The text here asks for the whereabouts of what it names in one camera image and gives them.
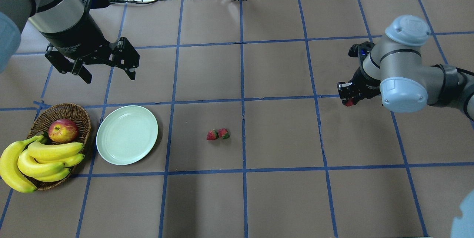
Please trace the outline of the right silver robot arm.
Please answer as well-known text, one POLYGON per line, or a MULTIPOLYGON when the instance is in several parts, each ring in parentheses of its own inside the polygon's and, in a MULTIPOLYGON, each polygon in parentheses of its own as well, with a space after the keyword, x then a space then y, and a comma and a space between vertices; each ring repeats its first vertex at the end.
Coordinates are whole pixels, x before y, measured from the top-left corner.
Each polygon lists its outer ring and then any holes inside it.
POLYGON ((378 43, 354 44, 348 52, 359 67, 348 82, 338 82, 342 104, 381 95, 393 113, 414 113, 425 106, 459 109, 473 120, 473 72, 446 64, 422 64, 421 47, 430 36, 425 20, 401 15, 378 43))

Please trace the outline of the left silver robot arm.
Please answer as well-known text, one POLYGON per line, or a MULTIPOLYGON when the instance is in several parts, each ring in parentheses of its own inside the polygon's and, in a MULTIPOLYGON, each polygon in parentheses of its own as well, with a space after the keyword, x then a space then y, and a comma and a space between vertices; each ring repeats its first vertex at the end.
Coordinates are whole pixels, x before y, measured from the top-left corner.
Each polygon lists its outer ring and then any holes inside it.
POLYGON ((60 72, 79 76, 90 84, 87 65, 105 64, 136 78, 139 53, 125 37, 112 43, 90 15, 91 9, 108 7, 109 0, 1 0, 1 71, 21 43, 26 22, 42 34, 49 45, 46 59, 60 72))

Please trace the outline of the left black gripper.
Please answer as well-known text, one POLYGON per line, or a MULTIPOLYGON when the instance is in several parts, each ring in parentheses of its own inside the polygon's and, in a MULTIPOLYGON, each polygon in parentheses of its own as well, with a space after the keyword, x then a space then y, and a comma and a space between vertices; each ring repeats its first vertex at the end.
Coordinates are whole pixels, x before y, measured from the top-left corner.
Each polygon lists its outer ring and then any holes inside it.
POLYGON ((90 84, 93 76, 85 64, 99 64, 93 59, 96 57, 122 69, 130 80, 136 79, 140 55, 135 47, 125 37, 114 43, 107 41, 93 19, 82 19, 67 30, 49 33, 49 42, 44 56, 60 73, 71 73, 90 84))

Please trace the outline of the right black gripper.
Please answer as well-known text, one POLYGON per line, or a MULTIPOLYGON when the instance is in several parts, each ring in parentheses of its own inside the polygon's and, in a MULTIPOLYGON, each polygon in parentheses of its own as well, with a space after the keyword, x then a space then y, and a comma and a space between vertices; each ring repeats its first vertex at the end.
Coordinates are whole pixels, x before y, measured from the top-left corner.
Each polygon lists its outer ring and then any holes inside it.
POLYGON ((371 99, 381 94, 380 81, 369 76, 363 68, 363 61, 369 57, 374 46, 374 43, 363 42, 350 47, 348 56, 357 58, 359 67, 348 83, 337 82, 337 91, 342 104, 344 100, 351 99, 356 105, 360 100, 371 99))

